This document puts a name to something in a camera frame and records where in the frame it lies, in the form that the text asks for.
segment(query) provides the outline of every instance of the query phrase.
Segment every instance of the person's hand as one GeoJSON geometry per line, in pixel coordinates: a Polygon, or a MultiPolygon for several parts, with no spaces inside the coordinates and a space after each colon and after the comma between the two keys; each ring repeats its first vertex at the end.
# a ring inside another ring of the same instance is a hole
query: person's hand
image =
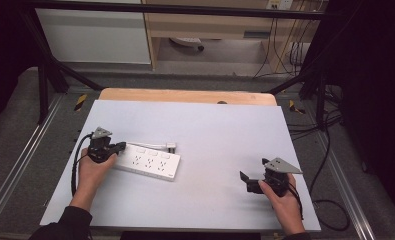
{"type": "Polygon", "coordinates": [[[87,148],[82,149],[82,158],[79,161],[78,170],[78,188],[70,206],[89,211],[98,187],[116,162],[117,154],[112,154],[105,162],[96,163],[87,156],[87,152],[87,148]]]}
{"type": "MultiPolygon", "coordinates": [[[[296,187],[296,179],[294,179],[292,174],[288,173],[288,179],[290,184],[296,187]]],[[[263,193],[269,198],[285,235],[305,232],[300,216],[299,204],[293,194],[287,191],[285,196],[278,197],[264,181],[259,180],[259,185],[263,193]]]]}

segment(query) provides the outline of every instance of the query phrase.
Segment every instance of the white power strip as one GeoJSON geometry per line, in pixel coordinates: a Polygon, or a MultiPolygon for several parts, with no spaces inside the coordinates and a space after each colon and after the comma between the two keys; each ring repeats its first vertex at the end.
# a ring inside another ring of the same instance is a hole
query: white power strip
{"type": "Polygon", "coordinates": [[[177,154],[126,144],[125,151],[119,153],[115,168],[173,181],[180,158],[177,154]]]}

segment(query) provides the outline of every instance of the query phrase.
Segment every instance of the white tabletop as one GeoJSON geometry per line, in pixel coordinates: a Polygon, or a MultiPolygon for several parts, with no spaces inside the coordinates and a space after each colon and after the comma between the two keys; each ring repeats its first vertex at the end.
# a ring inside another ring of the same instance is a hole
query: white tabletop
{"type": "MultiPolygon", "coordinates": [[[[280,107],[97,100],[80,139],[98,126],[113,132],[111,143],[176,142],[181,161],[174,182],[110,170],[91,209],[92,226],[180,231],[281,229],[269,200],[247,193],[239,175],[243,171],[250,178],[263,178],[262,158],[281,157],[300,168],[280,107]]],[[[82,147],[88,145],[86,140],[82,147]]],[[[72,198],[74,152],[42,225],[57,222],[72,198]]],[[[306,183],[301,175],[295,178],[304,226],[307,231],[320,231],[306,183]]]]}

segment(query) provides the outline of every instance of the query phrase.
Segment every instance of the floor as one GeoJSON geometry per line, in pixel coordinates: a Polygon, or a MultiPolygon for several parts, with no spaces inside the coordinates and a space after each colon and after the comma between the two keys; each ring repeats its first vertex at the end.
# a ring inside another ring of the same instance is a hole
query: floor
{"type": "MultiPolygon", "coordinates": [[[[265,75],[255,78],[259,69],[261,74],[270,74],[260,42],[203,40],[205,50],[178,46],[168,39],[161,43],[158,68],[154,71],[123,69],[118,73],[107,71],[86,72],[84,75],[97,83],[111,87],[129,88],[166,88],[195,90],[224,90],[261,92],[283,83],[292,77],[290,74],[265,75]]],[[[11,169],[17,164],[18,157],[36,129],[38,119],[37,76],[33,70],[25,72],[8,107],[0,116],[0,187],[4,184],[11,169]]],[[[82,84],[69,79],[72,85],[68,94],[60,96],[61,107],[55,113],[46,135],[30,156],[29,165],[17,179],[16,188],[9,194],[4,209],[0,212],[0,239],[27,239],[37,227],[45,211],[48,200],[57,185],[58,178],[65,167],[77,138],[78,130],[87,117],[93,99],[98,93],[84,90],[82,84]],[[86,92],[88,98],[80,112],[74,112],[78,97],[86,92]]],[[[300,101],[300,84],[276,96],[283,107],[284,117],[290,130],[297,128],[291,124],[313,123],[310,109],[315,99],[300,101]],[[290,100],[300,110],[290,110],[290,100]]],[[[327,105],[327,110],[334,109],[327,105]]],[[[362,171],[361,162],[354,150],[345,126],[335,124],[330,128],[331,152],[343,169],[347,180],[360,204],[368,226],[375,239],[395,239],[395,208],[375,175],[362,171]]],[[[303,138],[292,136],[294,147],[309,184],[317,172],[325,154],[323,133],[314,132],[303,138]]],[[[313,199],[334,200],[346,206],[343,192],[334,178],[333,165],[326,164],[314,187],[313,199]]],[[[333,226],[345,225],[345,216],[335,205],[321,203],[316,207],[318,216],[333,226]]],[[[353,222],[344,231],[334,231],[322,225],[322,232],[312,233],[314,239],[359,239],[359,226],[353,222]]],[[[267,232],[263,239],[275,239],[280,232],[267,232]]],[[[94,239],[118,239],[119,232],[94,229],[94,239]]]]}

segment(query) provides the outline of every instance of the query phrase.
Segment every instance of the black pole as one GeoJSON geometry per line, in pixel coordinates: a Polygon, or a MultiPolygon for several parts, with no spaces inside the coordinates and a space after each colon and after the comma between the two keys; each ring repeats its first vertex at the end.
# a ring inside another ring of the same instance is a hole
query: black pole
{"type": "Polygon", "coordinates": [[[54,67],[52,61],[53,55],[51,53],[50,47],[47,45],[40,31],[37,29],[37,26],[34,24],[34,21],[31,18],[30,11],[31,9],[28,7],[21,8],[19,9],[19,14],[23,22],[25,23],[25,26],[31,33],[31,36],[34,39],[36,46],[40,50],[40,57],[44,62],[45,70],[47,72],[46,76],[50,80],[56,92],[67,92],[69,86],[60,71],[54,67]]]}
{"type": "Polygon", "coordinates": [[[92,88],[93,90],[101,91],[105,89],[98,85],[97,83],[89,80],[88,78],[82,76],[81,74],[77,73],[75,70],[69,68],[68,66],[61,63],[59,60],[53,57],[53,62],[66,74],[70,75],[71,77],[75,78],[76,80],[80,81],[81,83],[87,85],[88,87],[92,88]]]}
{"type": "Polygon", "coordinates": [[[301,73],[301,74],[299,74],[299,75],[293,77],[292,79],[290,79],[290,80],[284,82],[283,84],[281,84],[281,85],[279,85],[279,86],[276,86],[276,87],[272,88],[271,90],[264,91],[264,92],[262,92],[262,93],[270,93],[270,94],[272,94],[272,95],[276,95],[276,94],[278,94],[278,93],[284,91],[285,89],[287,89],[287,88],[293,86],[294,84],[296,84],[296,83],[298,83],[298,82],[304,82],[304,81],[305,81],[305,78],[306,78],[309,74],[310,74],[309,72],[307,72],[307,73],[301,73]]]}
{"type": "Polygon", "coordinates": [[[54,0],[26,0],[23,2],[32,8],[105,11],[105,12],[138,12],[138,13],[169,13],[187,15],[236,16],[278,19],[305,20],[337,20],[343,18],[341,14],[323,12],[302,12],[251,8],[204,7],[184,5],[158,4],[130,4],[130,3],[102,3],[54,0]]]}

